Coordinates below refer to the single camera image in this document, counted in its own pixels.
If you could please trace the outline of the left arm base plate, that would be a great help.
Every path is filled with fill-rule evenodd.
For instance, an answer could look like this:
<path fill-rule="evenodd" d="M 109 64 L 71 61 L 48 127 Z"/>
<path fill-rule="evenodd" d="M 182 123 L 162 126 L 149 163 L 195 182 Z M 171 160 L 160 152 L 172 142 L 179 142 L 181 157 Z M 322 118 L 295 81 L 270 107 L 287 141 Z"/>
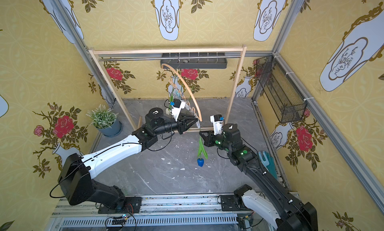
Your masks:
<path fill-rule="evenodd" d="M 138 214 L 142 205 L 142 197 L 124 197 L 116 205 L 107 207 L 101 205 L 98 214 Z"/>

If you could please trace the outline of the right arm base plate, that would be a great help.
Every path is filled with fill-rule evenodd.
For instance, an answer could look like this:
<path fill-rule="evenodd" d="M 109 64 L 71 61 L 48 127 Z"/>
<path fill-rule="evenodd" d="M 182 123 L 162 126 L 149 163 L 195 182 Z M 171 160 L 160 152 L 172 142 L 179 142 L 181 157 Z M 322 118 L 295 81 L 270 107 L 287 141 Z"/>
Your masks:
<path fill-rule="evenodd" d="M 240 198 L 235 195 L 219 195 L 218 204 L 221 205 L 221 209 L 224 212 L 250 211 L 240 201 Z"/>

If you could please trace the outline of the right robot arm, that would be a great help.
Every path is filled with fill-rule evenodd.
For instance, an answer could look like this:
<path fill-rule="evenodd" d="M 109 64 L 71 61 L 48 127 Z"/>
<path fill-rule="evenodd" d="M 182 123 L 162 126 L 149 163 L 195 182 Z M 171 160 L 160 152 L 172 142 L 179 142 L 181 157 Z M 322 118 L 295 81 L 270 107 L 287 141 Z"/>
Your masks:
<path fill-rule="evenodd" d="M 317 231 L 315 207 L 293 196 L 263 165 L 258 154 L 242 138 L 237 124 L 228 123 L 221 132 L 200 131 L 206 147 L 215 146 L 227 152 L 228 159 L 248 176 L 265 195 L 259 198 L 248 186 L 238 189 L 244 206 L 274 227 L 277 231 Z"/>

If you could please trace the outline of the grey clothes peg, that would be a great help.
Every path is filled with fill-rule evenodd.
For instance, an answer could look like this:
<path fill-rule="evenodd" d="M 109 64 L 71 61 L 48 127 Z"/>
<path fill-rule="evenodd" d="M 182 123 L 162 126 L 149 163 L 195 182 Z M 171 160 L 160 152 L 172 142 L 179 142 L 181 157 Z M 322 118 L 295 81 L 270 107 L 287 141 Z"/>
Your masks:
<path fill-rule="evenodd" d="M 199 121 L 199 120 L 197 120 L 197 122 L 196 122 L 196 126 L 197 126 L 198 129 L 201 128 L 201 124 L 200 124 L 200 121 Z"/>

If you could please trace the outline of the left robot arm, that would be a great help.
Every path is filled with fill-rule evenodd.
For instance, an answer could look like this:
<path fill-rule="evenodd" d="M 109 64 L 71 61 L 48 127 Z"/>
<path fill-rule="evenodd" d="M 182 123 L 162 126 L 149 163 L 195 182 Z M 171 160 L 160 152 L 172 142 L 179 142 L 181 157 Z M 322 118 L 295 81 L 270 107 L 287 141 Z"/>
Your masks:
<path fill-rule="evenodd" d="M 159 135 L 183 134 L 198 122 L 195 116 L 184 113 L 176 118 L 166 117 L 158 107 L 152 108 L 145 120 L 145 124 L 114 145 L 84 156 L 75 153 L 66 159 L 58 186 L 71 206 L 94 202 L 109 210 L 126 211 L 128 201 L 123 191 L 117 186 L 97 182 L 95 178 L 119 161 L 149 150 L 158 141 Z"/>

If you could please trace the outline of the blue tulip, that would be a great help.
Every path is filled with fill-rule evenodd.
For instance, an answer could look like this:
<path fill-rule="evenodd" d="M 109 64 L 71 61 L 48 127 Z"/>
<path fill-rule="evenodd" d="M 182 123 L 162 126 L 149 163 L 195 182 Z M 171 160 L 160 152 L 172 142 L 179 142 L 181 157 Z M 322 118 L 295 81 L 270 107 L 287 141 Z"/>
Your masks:
<path fill-rule="evenodd" d="M 197 164 L 199 167 L 203 167 L 205 160 L 208 159 L 208 154 L 204 148 L 203 139 L 200 136 L 199 137 L 199 148 L 198 148 L 198 154 L 197 154 Z"/>

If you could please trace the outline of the orange curved clip hanger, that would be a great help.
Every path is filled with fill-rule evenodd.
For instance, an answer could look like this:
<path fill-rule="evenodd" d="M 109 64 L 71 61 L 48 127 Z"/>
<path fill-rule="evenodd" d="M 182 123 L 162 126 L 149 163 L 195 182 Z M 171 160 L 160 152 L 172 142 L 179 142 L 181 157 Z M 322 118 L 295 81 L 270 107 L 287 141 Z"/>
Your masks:
<path fill-rule="evenodd" d="M 197 103 L 197 100 L 196 100 L 194 94 L 192 93 L 191 89 L 189 88 L 189 86 L 187 85 L 187 83 L 185 82 L 185 80 L 183 79 L 183 77 L 178 73 L 177 70 L 175 70 L 172 66 L 170 66 L 170 65 L 168 65 L 168 64 L 161 64 L 161 68 L 162 68 L 162 69 L 166 69 L 166 68 L 168 68 L 169 70 L 171 70 L 171 72 L 172 72 L 173 74 L 175 74 L 175 75 L 180 79 L 180 81 L 181 81 L 182 84 L 184 85 L 185 90 L 189 93 L 190 98 L 193 100 L 193 103 L 195 104 L 194 107 L 191 107 L 191 105 L 189 104 L 189 102 L 187 102 L 187 99 L 185 98 L 185 96 L 184 96 L 183 94 L 181 94 L 181 91 L 177 88 L 177 86 L 176 86 L 174 83 L 172 83 L 172 82 L 170 81 L 170 85 L 171 85 L 173 88 L 175 88 L 175 89 L 178 90 L 179 94 L 181 95 L 181 98 L 188 104 L 188 106 L 189 106 L 190 109 L 192 110 L 193 114 L 195 114 L 195 115 L 197 116 L 198 120 L 199 120 L 200 122 L 202 122 L 203 118 L 202 118 L 202 113 L 201 113 L 200 107 L 199 107 L 199 105 L 198 105 L 198 103 Z"/>

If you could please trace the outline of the white tulip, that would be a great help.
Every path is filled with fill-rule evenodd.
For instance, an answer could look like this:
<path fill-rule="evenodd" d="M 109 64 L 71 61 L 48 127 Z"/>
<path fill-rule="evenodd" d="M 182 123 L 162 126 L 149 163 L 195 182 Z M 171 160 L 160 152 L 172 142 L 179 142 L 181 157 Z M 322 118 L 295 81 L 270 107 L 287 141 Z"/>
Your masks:
<path fill-rule="evenodd" d="M 169 97 L 169 109 L 173 108 L 173 100 L 174 100 L 174 95 L 173 95 L 173 93 L 171 93 L 171 95 Z"/>

